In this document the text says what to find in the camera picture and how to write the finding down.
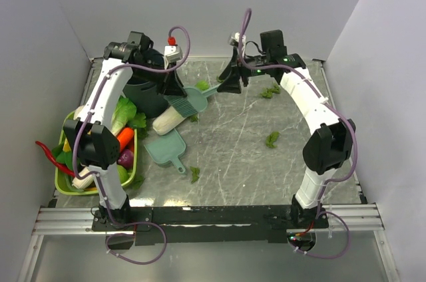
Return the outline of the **long green napa cabbage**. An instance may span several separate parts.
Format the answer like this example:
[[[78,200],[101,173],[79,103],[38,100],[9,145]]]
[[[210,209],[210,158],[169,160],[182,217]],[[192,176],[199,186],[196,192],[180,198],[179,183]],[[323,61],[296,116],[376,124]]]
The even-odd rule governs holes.
[[[185,120],[185,117],[170,106],[153,121],[152,128],[158,135],[162,136],[169,133]]]

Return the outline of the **teal dustpan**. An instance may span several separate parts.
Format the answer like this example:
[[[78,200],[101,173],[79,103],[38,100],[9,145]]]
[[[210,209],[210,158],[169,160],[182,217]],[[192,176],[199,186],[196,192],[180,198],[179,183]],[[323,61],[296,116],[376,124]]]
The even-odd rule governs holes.
[[[186,143],[176,129],[159,136],[156,140],[145,144],[144,147],[157,165],[172,164],[180,174],[186,173],[186,168],[180,161],[180,157],[186,152]]]

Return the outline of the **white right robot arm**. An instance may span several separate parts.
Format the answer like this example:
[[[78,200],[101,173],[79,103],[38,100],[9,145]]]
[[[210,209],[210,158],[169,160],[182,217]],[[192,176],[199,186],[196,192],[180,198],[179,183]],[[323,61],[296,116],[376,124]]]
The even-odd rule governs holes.
[[[251,57],[245,54],[245,36],[230,35],[232,58],[218,77],[218,92],[240,94],[251,77],[267,74],[295,102],[310,130],[302,150],[306,171],[290,207],[292,223],[303,228],[316,218],[328,180],[349,159],[355,124],[334,112],[302,58],[287,52],[280,30],[263,32],[260,38],[259,54]]]

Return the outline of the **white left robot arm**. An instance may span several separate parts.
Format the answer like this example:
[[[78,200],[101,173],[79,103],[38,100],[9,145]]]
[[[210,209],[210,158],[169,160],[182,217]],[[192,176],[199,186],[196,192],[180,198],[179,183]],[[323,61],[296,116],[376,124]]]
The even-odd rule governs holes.
[[[189,56],[168,34],[161,63],[152,62],[147,54],[152,40],[140,32],[131,32],[123,43],[111,42],[103,54],[101,73],[95,87],[74,120],[66,120],[63,131],[73,154],[74,176],[92,179],[99,193],[101,218],[115,229],[126,229],[132,220],[128,195],[119,180],[117,160],[120,144],[112,133],[112,116],[124,87],[132,77],[152,82],[164,96],[186,96],[177,77]]]

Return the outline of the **teal hand brush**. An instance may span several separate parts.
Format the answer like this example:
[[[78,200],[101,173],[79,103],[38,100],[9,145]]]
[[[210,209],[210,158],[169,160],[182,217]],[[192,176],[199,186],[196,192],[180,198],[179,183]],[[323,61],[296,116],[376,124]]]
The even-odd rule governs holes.
[[[201,91],[195,86],[185,86],[186,96],[164,95],[169,105],[184,118],[203,112],[208,106],[208,97],[217,93],[219,85]]]

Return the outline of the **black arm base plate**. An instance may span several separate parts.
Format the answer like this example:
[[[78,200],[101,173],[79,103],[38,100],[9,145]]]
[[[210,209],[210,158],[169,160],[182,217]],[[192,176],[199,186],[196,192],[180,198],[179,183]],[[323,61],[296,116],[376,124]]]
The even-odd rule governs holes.
[[[312,229],[327,229],[325,215],[315,218],[316,211],[295,211],[289,205],[260,206],[190,206],[133,207],[129,222],[142,225],[113,225],[106,213],[97,211],[92,224],[94,232],[135,233],[137,246],[163,243],[159,225],[169,243],[207,243],[231,241],[267,241],[287,243],[287,234]]]

